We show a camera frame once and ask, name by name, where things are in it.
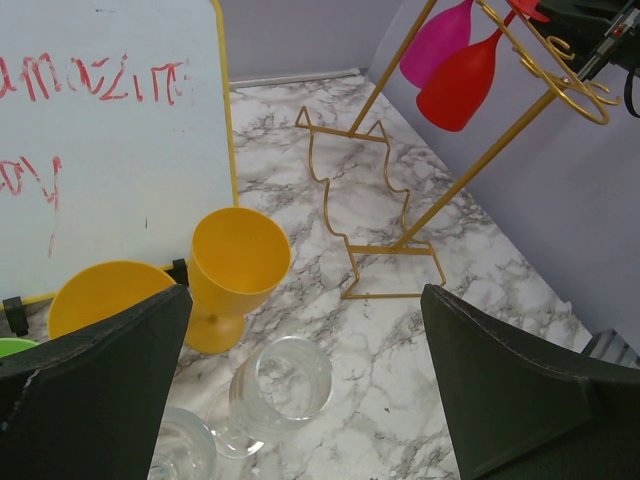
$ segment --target whiteboard frame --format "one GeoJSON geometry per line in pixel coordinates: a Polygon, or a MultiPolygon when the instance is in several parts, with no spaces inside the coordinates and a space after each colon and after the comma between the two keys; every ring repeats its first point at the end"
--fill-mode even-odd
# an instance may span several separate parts
{"type": "MultiPolygon", "coordinates": [[[[229,163],[231,168],[231,191],[233,195],[233,205],[237,207],[238,202],[238,179],[236,176],[236,159],[233,146],[233,125],[231,122],[231,100],[229,98],[229,71],[227,67],[227,45],[225,43],[224,35],[224,18],[222,14],[222,7],[219,0],[209,0],[216,12],[216,24],[218,30],[218,46],[220,49],[220,71],[222,73],[222,92],[224,95],[224,110],[225,110],[225,124],[227,127],[227,143],[229,145],[229,163]]],[[[163,271],[167,271],[173,268],[173,265],[164,265],[158,267],[163,271]]],[[[56,296],[58,292],[44,293],[28,298],[21,298],[23,305],[31,305],[34,303],[47,302],[56,296]]],[[[0,303],[0,312],[4,311],[4,306],[0,303]]]]}

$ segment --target marble surface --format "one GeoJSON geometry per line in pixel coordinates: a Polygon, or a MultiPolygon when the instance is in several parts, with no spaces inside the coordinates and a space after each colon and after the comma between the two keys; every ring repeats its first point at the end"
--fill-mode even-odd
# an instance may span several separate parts
{"type": "MultiPolygon", "coordinates": [[[[316,124],[347,128],[373,86],[348,77],[232,93],[240,203],[276,220],[293,248],[291,271],[247,317],[241,343],[224,355],[185,347],[168,403],[206,417],[235,369],[258,345],[284,335],[316,342],[331,358],[332,399],[322,416],[248,460],[221,459],[217,478],[262,480],[457,479],[457,467],[418,299],[341,300],[351,281],[342,241],[322,221],[323,187],[311,181],[309,133],[294,128],[301,106],[316,124]]],[[[409,223],[452,183],[444,165],[380,98],[362,130],[381,119],[392,142],[391,179],[415,193],[409,223]]],[[[318,135],[317,171],[333,180],[330,215],[352,241],[389,244],[401,233],[402,196],[384,185],[384,146],[318,135]]],[[[581,350],[591,338],[468,194],[421,232],[447,275],[446,288],[505,322],[581,350]]],[[[359,257],[359,291],[420,291],[437,282],[429,257],[359,257]]],[[[32,337],[46,335],[42,312],[32,337]]]]}

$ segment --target gold metal stand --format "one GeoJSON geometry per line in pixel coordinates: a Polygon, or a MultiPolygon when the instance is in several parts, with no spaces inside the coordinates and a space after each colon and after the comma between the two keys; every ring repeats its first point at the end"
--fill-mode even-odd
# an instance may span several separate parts
{"type": "Polygon", "coordinates": [[[434,263],[440,274],[441,283],[446,283],[446,277],[442,266],[438,260],[436,252],[430,242],[415,240],[413,237],[418,233],[456,194],[458,194],[475,176],[486,167],[491,160],[493,160],[511,141],[522,132],[545,108],[547,108],[553,100],[556,98],[562,99],[567,105],[574,109],[577,113],[599,125],[605,125],[609,122],[609,115],[605,108],[605,105],[617,105],[620,103],[620,99],[610,100],[597,94],[595,90],[600,90],[603,93],[609,93],[609,90],[595,82],[584,84],[580,78],[565,64],[564,60],[572,59],[573,55],[570,54],[569,45],[563,40],[557,37],[542,37],[538,31],[529,23],[527,18],[519,12],[517,16],[527,26],[531,33],[538,39],[538,41],[544,46],[545,50],[551,55],[551,57],[560,66],[563,72],[566,74],[564,77],[558,77],[546,70],[543,70],[538,62],[532,58],[529,52],[522,46],[522,44],[514,37],[509,28],[504,24],[503,19],[486,3],[486,0],[476,0],[476,3],[482,7],[484,13],[502,30],[505,36],[513,45],[513,51],[520,56],[520,62],[522,65],[535,77],[543,80],[548,90],[544,93],[516,122],[491,146],[489,149],[465,172],[465,174],[445,192],[445,194],[413,225],[411,228],[407,228],[406,225],[406,213],[409,204],[409,197],[411,195],[408,189],[396,189],[391,185],[389,180],[389,158],[391,156],[391,144],[389,138],[384,130],[382,122],[378,120],[367,133],[357,133],[362,121],[366,117],[367,113],[373,106],[374,102],[382,92],[382,89],[387,84],[393,71],[398,66],[400,59],[406,52],[407,48],[413,41],[413,38],[418,33],[421,25],[427,19],[431,10],[435,6],[438,0],[429,0],[422,12],[416,19],[415,23],[409,30],[406,38],[402,42],[402,45],[394,55],[393,59],[387,66],[380,81],[376,85],[376,88],[369,96],[364,107],[358,114],[351,128],[347,131],[338,130],[334,128],[327,128],[322,126],[313,125],[311,117],[307,107],[302,107],[298,118],[296,119],[296,127],[305,128],[310,132],[309,139],[309,171],[312,179],[320,184],[323,184],[324,189],[324,221],[329,232],[342,238],[344,245],[349,255],[351,267],[353,268],[355,279],[342,293],[342,298],[345,299],[363,299],[363,298],[407,298],[407,297],[419,297],[420,293],[378,293],[378,294],[353,294],[351,293],[360,281],[360,270],[355,260],[356,254],[374,254],[374,255],[427,255],[433,257],[434,263]],[[591,105],[595,108],[597,113],[592,113],[586,108],[582,107],[574,100],[572,100],[566,93],[566,90],[570,90],[574,93],[583,95],[591,101],[591,105]],[[378,131],[379,135],[374,135],[374,131],[378,131]],[[316,133],[326,133],[329,135],[337,135],[341,137],[354,138],[357,140],[364,140],[370,142],[384,143],[387,146],[387,153],[384,160],[384,181],[386,186],[393,193],[403,193],[405,195],[404,204],[400,216],[402,228],[404,234],[398,241],[390,246],[381,245],[351,245],[349,238],[346,234],[337,232],[331,226],[329,220],[329,192],[331,187],[331,180],[329,178],[319,178],[315,172],[313,165],[313,145],[316,133]],[[409,247],[407,244],[417,243],[422,244],[422,247],[409,247]]]}

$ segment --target clear wine glass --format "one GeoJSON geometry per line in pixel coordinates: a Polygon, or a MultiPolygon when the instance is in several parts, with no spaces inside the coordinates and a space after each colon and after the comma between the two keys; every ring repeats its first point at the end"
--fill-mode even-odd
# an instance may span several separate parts
{"type": "Polygon", "coordinates": [[[167,407],[147,480],[211,480],[215,467],[211,430],[193,413],[167,407]]]}
{"type": "Polygon", "coordinates": [[[254,351],[238,368],[207,425],[220,455],[245,458],[313,420],[331,396],[331,363],[316,344],[283,337],[254,351]]]}

